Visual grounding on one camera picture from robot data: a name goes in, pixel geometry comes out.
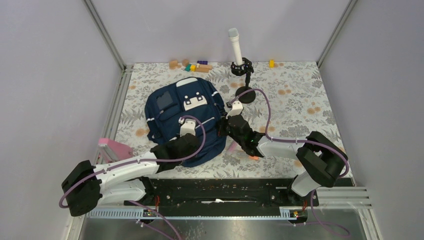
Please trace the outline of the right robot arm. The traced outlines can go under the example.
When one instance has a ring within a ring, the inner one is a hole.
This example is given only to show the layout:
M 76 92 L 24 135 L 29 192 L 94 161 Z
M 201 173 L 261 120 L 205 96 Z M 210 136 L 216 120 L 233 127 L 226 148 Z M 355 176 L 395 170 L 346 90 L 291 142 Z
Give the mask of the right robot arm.
M 229 136 L 249 156 L 300 161 L 305 171 L 294 178 L 286 193 L 293 206 L 301 205 L 319 187 L 332 188 L 349 171 L 347 155 L 318 131 L 301 139 L 273 138 L 254 131 L 241 115 L 223 117 L 217 128 L 219 136 Z

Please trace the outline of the navy blue student backpack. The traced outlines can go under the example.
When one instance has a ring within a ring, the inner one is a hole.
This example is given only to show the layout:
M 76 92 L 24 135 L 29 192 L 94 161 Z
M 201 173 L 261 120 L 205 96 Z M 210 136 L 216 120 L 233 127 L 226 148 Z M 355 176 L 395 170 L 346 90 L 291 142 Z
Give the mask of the navy blue student backpack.
M 224 101 L 214 85 L 200 77 L 187 77 L 155 90 L 145 103 L 144 113 L 149 127 L 148 139 L 158 145 L 180 134 L 179 120 L 193 116 L 202 125 L 195 126 L 199 141 L 205 140 L 201 151 L 182 165 L 192 168 L 222 153 L 226 137 L 218 133 L 217 123 L 226 115 Z

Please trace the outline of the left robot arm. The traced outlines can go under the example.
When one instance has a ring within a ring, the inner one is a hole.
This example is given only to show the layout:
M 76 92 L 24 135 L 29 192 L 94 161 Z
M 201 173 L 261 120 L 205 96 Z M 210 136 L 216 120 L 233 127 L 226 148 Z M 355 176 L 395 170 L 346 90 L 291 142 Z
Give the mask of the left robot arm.
M 196 156 L 204 144 L 204 139 L 188 133 L 159 144 L 143 155 L 115 163 L 92 165 L 88 160 L 82 161 L 62 182 L 59 206 L 69 209 L 73 217 L 112 203 L 139 201 L 148 206 L 156 196 L 148 176 L 173 169 Z

